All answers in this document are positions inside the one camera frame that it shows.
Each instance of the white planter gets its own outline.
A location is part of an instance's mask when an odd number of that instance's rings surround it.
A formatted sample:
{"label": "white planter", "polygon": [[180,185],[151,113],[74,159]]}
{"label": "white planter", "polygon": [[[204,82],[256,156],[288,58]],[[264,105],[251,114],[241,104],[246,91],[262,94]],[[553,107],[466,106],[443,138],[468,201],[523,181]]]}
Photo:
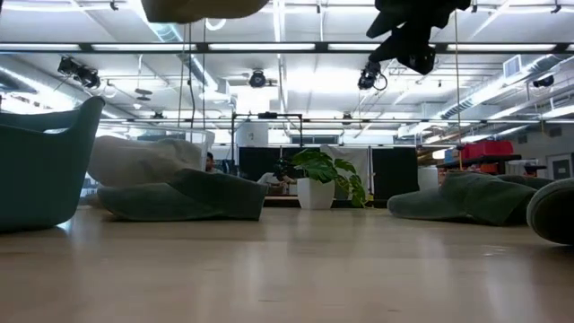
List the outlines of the white planter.
{"label": "white planter", "polygon": [[331,208],[335,196],[335,182],[326,184],[314,179],[297,179],[297,197],[302,209],[323,210]]}

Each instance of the wooden floor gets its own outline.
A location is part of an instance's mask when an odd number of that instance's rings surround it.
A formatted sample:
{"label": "wooden floor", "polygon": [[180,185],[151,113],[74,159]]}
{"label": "wooden floor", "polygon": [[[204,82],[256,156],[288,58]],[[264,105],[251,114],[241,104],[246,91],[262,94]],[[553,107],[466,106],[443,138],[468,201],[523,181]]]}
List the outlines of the wooden floor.
{"label": "wooden floor", "polygon": [[0,236],[0,322],[571,323],[574,253],[528,228],[383,210]]}

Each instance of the green leaves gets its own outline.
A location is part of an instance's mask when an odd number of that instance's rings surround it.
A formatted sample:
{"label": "green leaves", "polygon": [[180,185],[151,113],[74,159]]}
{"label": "green leaves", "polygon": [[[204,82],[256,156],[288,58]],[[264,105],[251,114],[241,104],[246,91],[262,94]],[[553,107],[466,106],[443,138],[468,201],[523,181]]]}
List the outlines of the green leaves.
{"label": "green leaves", "polygon": [[[361,178],[357,170],[348,161],[331,158],[326,153],[317,150],[306,149],[293,157],[292,163],[298,170],[303,170],[310,179],[318,180],[326,184],[332,180],[345,191],[352,195],[351,202],[356,207],[364,207],[367,203],[367,194],[362,186]],[[337,169],[350,172],[352,175],[346,178],[339,175]]]}

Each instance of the shelf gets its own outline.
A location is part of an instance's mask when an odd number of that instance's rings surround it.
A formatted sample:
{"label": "shelf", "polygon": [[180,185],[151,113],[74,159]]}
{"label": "shelf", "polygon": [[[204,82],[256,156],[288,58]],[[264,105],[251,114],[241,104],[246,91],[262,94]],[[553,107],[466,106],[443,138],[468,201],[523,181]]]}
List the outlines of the shelf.
{"label": "shelf", "polygon": [[[521,155],[483,156],[479,158],[471,158],[463,160],[463,167],[468,167],[475,164],[484,164],[484,163],[518,161],[520,159],[522,159]],[[437,168],[444,168],[444,169],[452,169],[457,167],[459,167],[458,161],[447,162],[437,165]]]}

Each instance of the potted plant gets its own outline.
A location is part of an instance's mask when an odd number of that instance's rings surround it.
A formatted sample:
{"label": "potted plant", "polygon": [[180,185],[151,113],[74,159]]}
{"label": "potted plant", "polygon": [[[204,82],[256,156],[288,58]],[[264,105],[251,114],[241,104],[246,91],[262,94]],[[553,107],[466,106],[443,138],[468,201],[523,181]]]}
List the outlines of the potted plant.
{"label": "potted plant", "polygon": [[[350,162],[342,159],[333,160],[326,153],[306,149],[296,154],[292,163],[295,169],[303,170],[305,176],[297,180],[297,196],[301,208],[308,210],[330,208],[335,196],[335,183],[351,194],[354,206],[365,206],[365,189],[357,170]],[[349,175],[341,175],[338,170]]]}

